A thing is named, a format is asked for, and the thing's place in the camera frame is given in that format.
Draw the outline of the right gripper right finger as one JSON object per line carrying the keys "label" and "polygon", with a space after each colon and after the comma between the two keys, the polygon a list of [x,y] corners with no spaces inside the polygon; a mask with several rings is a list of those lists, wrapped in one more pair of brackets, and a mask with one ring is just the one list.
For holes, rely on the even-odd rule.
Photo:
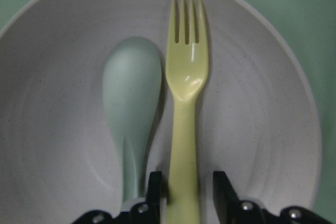
{"label": "right gripper right finger", "polygon": [[224,171],[213,172],[213,202],[219,223],[243,223],[242,201]]}

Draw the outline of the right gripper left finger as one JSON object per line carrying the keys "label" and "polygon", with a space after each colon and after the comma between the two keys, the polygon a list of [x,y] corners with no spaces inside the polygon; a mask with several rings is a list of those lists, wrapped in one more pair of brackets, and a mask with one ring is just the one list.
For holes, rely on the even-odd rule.
{"label": "right gripper left finger", "polygon": [[161,222],[161,191],[162,191],[162,172],[151,172],[148,180],[146,192],[146,204],[149,206],[148,223]]}

